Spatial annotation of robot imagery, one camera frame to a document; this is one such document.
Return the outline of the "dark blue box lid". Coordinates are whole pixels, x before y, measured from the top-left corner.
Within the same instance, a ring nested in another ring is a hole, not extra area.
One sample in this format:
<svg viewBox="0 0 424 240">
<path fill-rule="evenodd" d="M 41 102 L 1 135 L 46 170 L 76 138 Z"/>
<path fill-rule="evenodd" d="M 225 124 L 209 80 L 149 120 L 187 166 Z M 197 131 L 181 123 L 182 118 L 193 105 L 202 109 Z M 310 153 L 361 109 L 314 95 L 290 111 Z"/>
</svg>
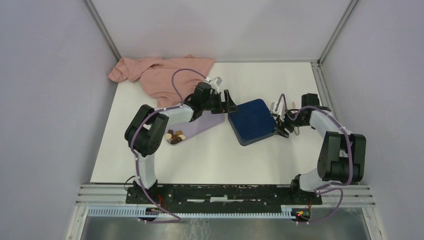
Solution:
<svg viewBox="0 0 424 240">
<path fill-rule="evenodd" d="M 237 106 L 228 114 L 228 121 L 241 146 L 248 146 L 274 135 L 276 121 L 263 99 L 254 99 Z"/>
</svg>

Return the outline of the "pink cloth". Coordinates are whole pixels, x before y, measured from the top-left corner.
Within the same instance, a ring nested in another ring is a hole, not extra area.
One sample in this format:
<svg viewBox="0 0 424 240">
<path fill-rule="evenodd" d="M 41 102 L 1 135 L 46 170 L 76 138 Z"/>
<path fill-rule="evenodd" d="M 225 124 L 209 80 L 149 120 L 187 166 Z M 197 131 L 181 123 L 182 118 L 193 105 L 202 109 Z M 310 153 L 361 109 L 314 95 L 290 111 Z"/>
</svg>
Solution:
<svg viewBox="0 0 424 240">
<path fill-rule="evenodd" d="M 196 85 L 207 77 L 215 64 L 213 58 L 146 57 L 132 59 L 122 57 L 107 78 L 120 83 L 125 80 L 138 81 L 142 90 L 157 100 L 159 108 L 177 105 L 181 102 L 178 91 L 184 99 L 192 94 Z"/>
</svg>

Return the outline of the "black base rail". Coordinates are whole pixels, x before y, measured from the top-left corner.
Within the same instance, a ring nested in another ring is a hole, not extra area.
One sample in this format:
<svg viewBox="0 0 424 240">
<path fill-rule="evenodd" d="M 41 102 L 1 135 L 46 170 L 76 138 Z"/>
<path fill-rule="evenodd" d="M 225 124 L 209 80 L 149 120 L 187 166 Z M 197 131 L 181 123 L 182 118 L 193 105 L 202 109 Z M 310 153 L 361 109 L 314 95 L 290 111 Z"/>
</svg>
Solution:
<svg viewBox="0 0 424 240">
<path fill-rule="evenodd" d="M 288 185 L 156 184 L 146 193 L 136 183 L 125 188 L 126 204 L 150 204 L 178 214 L 278 214 L 282 206 L 321 205 L 315 193 Z"/>
</svg>

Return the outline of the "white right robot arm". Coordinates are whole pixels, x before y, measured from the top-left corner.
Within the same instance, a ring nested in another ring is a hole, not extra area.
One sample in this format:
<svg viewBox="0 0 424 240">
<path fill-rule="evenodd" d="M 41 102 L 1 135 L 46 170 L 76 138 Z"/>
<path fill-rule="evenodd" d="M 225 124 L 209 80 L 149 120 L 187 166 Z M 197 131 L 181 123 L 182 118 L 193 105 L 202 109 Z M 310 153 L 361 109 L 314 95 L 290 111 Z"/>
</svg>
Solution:
<svg viewBox="0 0 424 240">
<path fill-rule="evenodd" d="M 289 138 L 296 128 L 311 127 L 323 139 L 317 166 L 298 174 L 290 183 L 289 199 L 302 204 L 309 192 L 328 193 L 333 186 L 348 186 L 362 181 L 365 172 L 366 137 L 347 130 L 327 106 L 320 104 L 316 93 L 301 97 L 301 107 L 288 109 L 286 96 L 272 102 L 270 113 L 275 118 L 275 135 Z"/>
</svg>

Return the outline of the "lilac plastic tray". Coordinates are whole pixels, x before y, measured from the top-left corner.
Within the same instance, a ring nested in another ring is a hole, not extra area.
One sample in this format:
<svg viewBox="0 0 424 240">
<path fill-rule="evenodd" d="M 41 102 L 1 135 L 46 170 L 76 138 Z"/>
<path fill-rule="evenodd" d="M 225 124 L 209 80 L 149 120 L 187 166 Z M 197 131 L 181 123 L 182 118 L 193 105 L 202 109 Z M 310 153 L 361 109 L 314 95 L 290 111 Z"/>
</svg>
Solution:
<svg viewBox="0 0 424 240">
<path fill-rule="evenodd" d="M 210 111 L 204 111 L 202 116 L 192 122 L 178 123 L 168 126 L 164 133 L 172 134 L 172 139 L 166 140 L 171 146 L 180 145 L 187 140 L 206 132 L 225 121 L 225 114 L 211 114 Z M 178 135 L 185 135 L 186 139 L 182 140 Z"/>
</svg>

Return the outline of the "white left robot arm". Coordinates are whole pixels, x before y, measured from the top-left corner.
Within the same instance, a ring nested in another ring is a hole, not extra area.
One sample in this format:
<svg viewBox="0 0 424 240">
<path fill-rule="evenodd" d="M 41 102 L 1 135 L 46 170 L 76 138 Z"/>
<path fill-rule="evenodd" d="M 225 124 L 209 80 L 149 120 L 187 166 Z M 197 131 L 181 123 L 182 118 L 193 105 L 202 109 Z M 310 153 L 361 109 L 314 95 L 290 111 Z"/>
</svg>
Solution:
<svg viewBox="0 0 424 240">
<path fill-rule="evenodd" d="M 157 198 L 157 190 L 154 188 L 158 181 L 155 175 L 155 153 L 169 125 L 194 122 L 203 112 L 216 115 L 237 110 L 229 90 L 220 92 L 207 82 L 199 83 L 194 92 L 178 105 L 157 109 L 148 104 L 142 105 L 124 134 L 134 156 L 139 199 L 145 204 L 151 204 Z"/>
</svg>

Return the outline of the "pink handled metal tongs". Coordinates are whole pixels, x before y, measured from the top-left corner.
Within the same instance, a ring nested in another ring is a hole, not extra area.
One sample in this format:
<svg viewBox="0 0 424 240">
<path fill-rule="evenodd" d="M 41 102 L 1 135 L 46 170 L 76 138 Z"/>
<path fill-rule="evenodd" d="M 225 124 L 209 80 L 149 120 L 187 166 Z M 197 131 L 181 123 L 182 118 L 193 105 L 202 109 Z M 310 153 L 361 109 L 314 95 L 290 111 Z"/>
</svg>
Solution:
<svg viewBox="0 0 424 240">
<path fill-rule="evenodd" d="M 297 108 L 296 103 L 293 101 L 291 103 L 290 111 L 295 114 L 298 110 L 299 109 Z M 296 136 L 299 136 L 300 135 L 300 128 L 298 126 L 294 127 L 293 132 Z"/>
</svg>

